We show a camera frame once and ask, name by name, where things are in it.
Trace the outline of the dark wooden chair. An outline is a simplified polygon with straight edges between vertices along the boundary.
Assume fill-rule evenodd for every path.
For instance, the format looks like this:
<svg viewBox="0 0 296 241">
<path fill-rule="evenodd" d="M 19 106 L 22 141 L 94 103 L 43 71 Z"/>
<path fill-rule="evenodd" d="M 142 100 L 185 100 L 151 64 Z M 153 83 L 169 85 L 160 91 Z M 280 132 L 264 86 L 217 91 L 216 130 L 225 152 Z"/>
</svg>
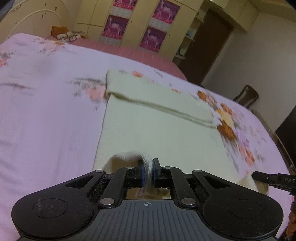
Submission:
<svg viewBox="0 0 296 241">
<path fill-rule="evenodd" d="M 258 92 L 250 85 L 245 85 L 243 90 L 233 99 L 241 106 L 249 109 L 259 99 Z"/>
</svg>

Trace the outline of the open cream shelf unit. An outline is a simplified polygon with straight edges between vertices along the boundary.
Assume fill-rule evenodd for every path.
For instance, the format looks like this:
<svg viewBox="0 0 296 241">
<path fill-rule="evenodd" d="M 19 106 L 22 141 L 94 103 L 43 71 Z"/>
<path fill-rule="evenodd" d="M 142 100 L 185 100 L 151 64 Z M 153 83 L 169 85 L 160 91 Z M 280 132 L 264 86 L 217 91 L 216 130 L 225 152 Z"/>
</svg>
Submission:
<svg viewBox="0 0 296 241">
<path fill-rule="evenodd" d="M 185 54 L 191 43 L 195 41 L 195 35 L 201 24 L 204 23 L 204 17 L 206 15 L 205 1 L 182 1 L 182 5 L 189 8 L 192 17 L 190 18 L 189 27 L 184 35 L 184 38 L 173 58 L 173 63 L 177 66 L 186 59 Z"/>
</svg>

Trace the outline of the cream curved headboard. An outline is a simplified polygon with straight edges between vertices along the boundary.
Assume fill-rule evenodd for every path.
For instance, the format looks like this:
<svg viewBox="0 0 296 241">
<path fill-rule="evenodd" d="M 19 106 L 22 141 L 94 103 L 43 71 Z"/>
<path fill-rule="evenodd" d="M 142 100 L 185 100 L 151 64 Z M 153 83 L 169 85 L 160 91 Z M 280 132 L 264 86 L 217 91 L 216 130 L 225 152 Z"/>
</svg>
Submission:
<svg viewBox="0 0 296 241">
<path fill-rule="evenodd" d="M 21 1 L 1 20 L 1 43 L 18 33 L 49 37 L 53 26 L 71 26 L 63 1 Z"/>
</svg>

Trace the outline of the dark wooden door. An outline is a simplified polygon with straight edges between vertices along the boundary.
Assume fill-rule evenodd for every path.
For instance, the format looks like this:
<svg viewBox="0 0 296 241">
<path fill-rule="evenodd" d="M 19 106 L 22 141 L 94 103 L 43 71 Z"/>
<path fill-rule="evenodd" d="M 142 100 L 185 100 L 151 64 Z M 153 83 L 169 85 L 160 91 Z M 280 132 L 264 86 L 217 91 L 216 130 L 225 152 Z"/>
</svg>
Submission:
<svg viewBox="0 0 296 241">
<path fill-rule="evenodd" d="M 203 21 L 179 64 L 187 80 L 195 85 L 202 84 L 233 30 L 231 24 L 211 9 Z"/>
</svg>

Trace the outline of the pale green knit sweater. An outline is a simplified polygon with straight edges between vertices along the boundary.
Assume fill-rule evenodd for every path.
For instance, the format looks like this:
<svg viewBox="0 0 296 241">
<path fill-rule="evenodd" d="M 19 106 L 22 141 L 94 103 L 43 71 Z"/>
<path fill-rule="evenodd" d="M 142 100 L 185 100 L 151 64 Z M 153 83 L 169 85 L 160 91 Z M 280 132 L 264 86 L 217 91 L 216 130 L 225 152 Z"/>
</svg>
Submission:
<svg viewBox="0 0 296 241">
<path fill-rule="evenodd" d="M 228 143 L 245 162 L 254 155 L 240 140 L 230 111 L 213 110 L 204 92 L 197 97 L 175 92 L 145 77 L 109 70 L 106 75 L 107 107 L 94 161 L 95 169 L 113 173 L 144 162 L 144 186 L 138 198 L 169 197 L 168 189 L 152 185 L 152 160 L 180 168 L 184 173 L 201 169 L 262 194 L 268 186 L 250 174 L 240 178 L 238 166 L 225 150 Z"/>
</svg>

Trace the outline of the cream wardrobe with pink posters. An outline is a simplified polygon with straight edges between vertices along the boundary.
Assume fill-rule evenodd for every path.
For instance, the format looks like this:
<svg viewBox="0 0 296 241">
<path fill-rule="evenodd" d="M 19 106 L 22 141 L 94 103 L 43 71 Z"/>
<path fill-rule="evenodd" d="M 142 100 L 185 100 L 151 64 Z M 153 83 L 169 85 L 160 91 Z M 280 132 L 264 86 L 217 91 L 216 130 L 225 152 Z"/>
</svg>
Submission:
<svg viewBox="0 0 296 241">
<path fill-rule="evenodd" d="M 82 1 L 74 29 L 173 60 L 202 1 Z"/>
</svg>

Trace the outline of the floral lilac bed sheet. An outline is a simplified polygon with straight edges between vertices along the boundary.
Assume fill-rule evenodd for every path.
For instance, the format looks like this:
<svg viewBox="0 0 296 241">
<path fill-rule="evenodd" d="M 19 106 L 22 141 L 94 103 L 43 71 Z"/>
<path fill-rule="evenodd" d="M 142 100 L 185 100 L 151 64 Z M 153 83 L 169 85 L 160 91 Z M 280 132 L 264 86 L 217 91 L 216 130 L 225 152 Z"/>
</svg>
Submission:
<svg viewBox="0 0 296 241">
<path fill-rule="evenodd" d="M 287 173 L 261 122 L 236 102 L 167 73 L 158 57 L 130 60 L 113 50 L 84 48 L 16 34 L 1 44 L 1 240 L 17 240 L 13 205 L 23 196 L 93 169 L 107 104 L 109 69 L 127 72 L 211 107 L 226 153 L 243 178 L 254 170 Z"/>
</svg>

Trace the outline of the pink checked bed cover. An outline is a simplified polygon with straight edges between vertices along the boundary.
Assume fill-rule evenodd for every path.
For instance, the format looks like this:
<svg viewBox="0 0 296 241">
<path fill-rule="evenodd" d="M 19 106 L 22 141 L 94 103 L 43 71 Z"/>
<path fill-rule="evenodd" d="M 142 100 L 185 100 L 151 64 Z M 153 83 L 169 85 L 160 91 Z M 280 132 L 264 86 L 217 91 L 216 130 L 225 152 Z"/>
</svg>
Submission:
<svg viewBox="0 0 296 241">
<path fill-rule="evenodd" d="M 148 51 L 111 46 L 88 39 L 78 39 L 71 44 L 73 47 L 66 46 L 66 49 L 74 51 L 74 59 L 80 64 L 86 62 L 91 67 L 102 64 L 105 69 L 122 69 L 153 81 L 167 78 L 169 75 L 187 80 L 175 63 Z"/>
</svg>

